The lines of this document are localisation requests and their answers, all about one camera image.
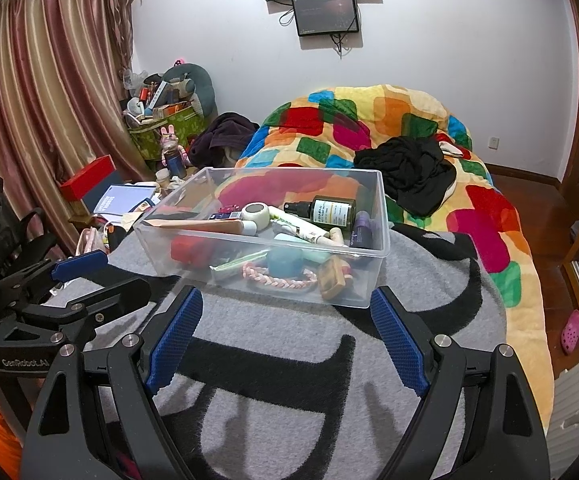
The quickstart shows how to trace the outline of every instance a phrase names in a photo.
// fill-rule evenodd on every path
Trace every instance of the black screen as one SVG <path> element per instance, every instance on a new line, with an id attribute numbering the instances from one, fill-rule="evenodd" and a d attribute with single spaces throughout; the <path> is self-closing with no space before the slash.
<path id="1" fill-rule="evenodd" d="M 299 36 L 358 32 L 354 0 L 292 0 Z"/>

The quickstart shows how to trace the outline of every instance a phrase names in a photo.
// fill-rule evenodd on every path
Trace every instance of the multicolored quilt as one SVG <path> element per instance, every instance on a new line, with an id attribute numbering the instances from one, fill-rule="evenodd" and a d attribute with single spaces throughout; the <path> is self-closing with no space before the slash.
<path id="1" fill-rule="evenodd" d="M 446 157 L 457 169 L 457 187 L 438 211 L 419 218 L 387 199 L 388 215 L 394 223 L 472 237 L 505 303 L 507 342 L 521 360 L 546 428 L 554 377 L 531 252 L 518 212 L 494 188 L 486 166 L 471 151 L 468 129 L 441 102 L 426 92 L 390 85 L 315 92 L 272 112 L 236 166 L 352 168 L 356 151 L 400 135 L 436 135 L 463 152 L 463 158 Z"/>

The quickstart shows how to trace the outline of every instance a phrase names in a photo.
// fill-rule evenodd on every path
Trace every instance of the wooden floor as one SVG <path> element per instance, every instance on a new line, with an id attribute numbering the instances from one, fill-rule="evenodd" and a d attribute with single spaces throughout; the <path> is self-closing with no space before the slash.
<path id="1" fill-rule="evenodd" d="M 571 246 L 569 229 L 573 218 L 558 190 L 511 176 L 492 175 L 494 185 L 507 197 L 521 216 L 521 228 L 540 278 L 545 309 L 547 342 L 554 377 L 579 362 L 579 343 L 571 355 L 561 348 L 561 330 L 572 313 L 573 301 L 560 263 Z"/>

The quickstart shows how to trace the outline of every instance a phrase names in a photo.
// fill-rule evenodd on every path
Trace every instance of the silver bolt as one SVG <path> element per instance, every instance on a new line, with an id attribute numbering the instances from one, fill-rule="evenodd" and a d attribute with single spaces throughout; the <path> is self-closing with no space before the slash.
<path id="1" fill-rule="evenodd" d="M 498 351 L 505 357 L 511 357 L 512 355 L 514 355 L 514 348 L 512 348 L 509 345 L 500 345 L 498 347 Z"/>
<path id="2" fill-rule="evenodd" d="M 133 346 L 136 346 L 138 344 L 138 336 L 136 334 L 127 334 L 124 338 L 123 338 L 123 346 L 126 346 L 127 348 L 132 348 Z"/>
<path id="3" fill-rule="evenodd" d="M 445 334 L 439 334 L 434 338 L 434 342 L 441 348 L 447 348 L 451 345 L 451 337 Z"/>
<path id="4" fill-rule="evenodd" d="M 61 354 L 63 357 L 69 356 L 69 355 L 74 353 L 74 345 L 71 343 L 68 343 L 67 345 L 63 345 L 63 346 L 61 346 L 58 353 Z"/>

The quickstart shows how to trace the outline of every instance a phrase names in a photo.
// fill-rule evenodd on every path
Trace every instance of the green fabric box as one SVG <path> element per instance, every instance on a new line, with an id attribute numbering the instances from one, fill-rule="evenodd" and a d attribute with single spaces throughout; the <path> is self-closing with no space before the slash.
<path id="1" fill-rule="evenodd" d="M 165 119 L 129 129 L 132 142 L 148 166 L 150 162 L 161 160 L 161 127 L 167 128 L 169 124 L 174 126 L 176 137 L 182 146 L 188 145 L 188 137 L 197 136 L 205 129 L 204 119 L 198 116 L 191 106 Z"/>

